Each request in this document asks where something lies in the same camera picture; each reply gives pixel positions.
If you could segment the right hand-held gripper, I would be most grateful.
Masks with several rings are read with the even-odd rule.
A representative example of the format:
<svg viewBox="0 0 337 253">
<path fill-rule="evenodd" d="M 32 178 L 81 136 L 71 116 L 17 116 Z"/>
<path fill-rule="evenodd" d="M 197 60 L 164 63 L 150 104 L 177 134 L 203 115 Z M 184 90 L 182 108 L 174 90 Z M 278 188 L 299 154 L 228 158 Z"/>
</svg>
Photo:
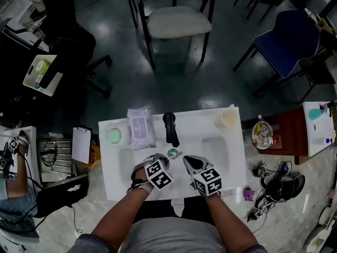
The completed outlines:
<svg viewBox="0 0 337 253">
<path fill-rule="evenodd" d="M 215 193 L 220 194 L 222 179 L 209 160 L 196 155 L 191 155 L 190 161 L 188 158 L 184 156 L 183 162 L 190 175 L 192 188 L 205 197 Z"/>
</svg>

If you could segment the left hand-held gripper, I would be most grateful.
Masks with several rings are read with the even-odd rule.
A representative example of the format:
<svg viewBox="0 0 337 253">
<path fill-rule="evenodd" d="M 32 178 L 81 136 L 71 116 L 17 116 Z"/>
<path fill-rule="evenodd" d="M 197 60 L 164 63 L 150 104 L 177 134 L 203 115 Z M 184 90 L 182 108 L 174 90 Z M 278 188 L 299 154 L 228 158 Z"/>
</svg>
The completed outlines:
<svg viewBox="0 0 337 253">
<path fill-rule="evenodd" d="M 174 182 L 169 167 L 170 160 L 161 153 L 147 157 L 134 167 L 131 175 L 131 188 L 145 191 L 152 191 L 151 187 L 158 191 L 167 188 Z M 146 179 L 136 177 L 136 172 L 141 169 L 145 171 Z"/>
</svg>

